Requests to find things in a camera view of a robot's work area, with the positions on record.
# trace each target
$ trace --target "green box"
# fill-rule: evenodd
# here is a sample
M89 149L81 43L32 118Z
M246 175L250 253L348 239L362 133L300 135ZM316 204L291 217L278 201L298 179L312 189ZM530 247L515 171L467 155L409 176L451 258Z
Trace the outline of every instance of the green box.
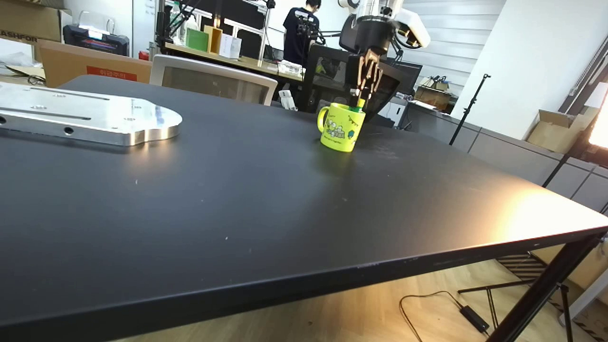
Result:
M209 35L199 30L188 29L186 31L186 46L192 49L207 52Z

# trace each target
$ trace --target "black shirt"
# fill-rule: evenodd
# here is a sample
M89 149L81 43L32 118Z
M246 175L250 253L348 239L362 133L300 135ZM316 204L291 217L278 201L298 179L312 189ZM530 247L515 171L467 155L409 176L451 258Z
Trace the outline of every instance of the black shirt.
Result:
M299 18L304 18L306 21L313 23L316 30L319 29L319 19L312 12L301 7L291 9L283 23L286 32L283 59L306 67L308 48L312 39L308 38L306 33L298 34Z

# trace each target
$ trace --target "wooden floor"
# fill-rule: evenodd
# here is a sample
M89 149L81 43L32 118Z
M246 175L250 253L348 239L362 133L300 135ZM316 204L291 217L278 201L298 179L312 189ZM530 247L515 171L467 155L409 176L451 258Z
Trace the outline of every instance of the wooden floor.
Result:
M438 290L448 290L456 295L461 288L517 280L498 262L490 260L162 330L120 342L416 342L399 311L398 302L402 296ZM499 320L505 317L525 290L526 287L521 286L492 292ZM485 292L466 293L457 299L470 305L491 325ZM404 308L424 342L481 342L487 339L460 315L447 295L408 298ZM518 341L566 341L565 329L559 325L557 316L558 311L547 304ZM573 328L576 342L595 342L578 326Z

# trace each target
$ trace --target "mug handle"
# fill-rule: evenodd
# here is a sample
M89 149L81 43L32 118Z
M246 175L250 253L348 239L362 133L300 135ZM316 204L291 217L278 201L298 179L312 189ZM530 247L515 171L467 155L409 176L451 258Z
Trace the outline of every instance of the mug handle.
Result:
M328 110L330 110L329 107L321 108L321 110L319 111L319 116L317 117L317 128L319 129L319 131L321 131L321 133L323 133L323 130L325 129L325 122L323 121L323 117L325 116L325 112Z

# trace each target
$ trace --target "red label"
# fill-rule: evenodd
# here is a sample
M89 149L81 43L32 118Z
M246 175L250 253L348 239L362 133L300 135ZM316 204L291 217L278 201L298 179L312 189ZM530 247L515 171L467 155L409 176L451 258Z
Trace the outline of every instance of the red label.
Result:
M117 79L129 80L129 81L137 81L137 75L131 74L129 72L115 71L110 69L97 68L95 66L86 66L86 73L89 75L99 75L99 76L108 76L115 77Z

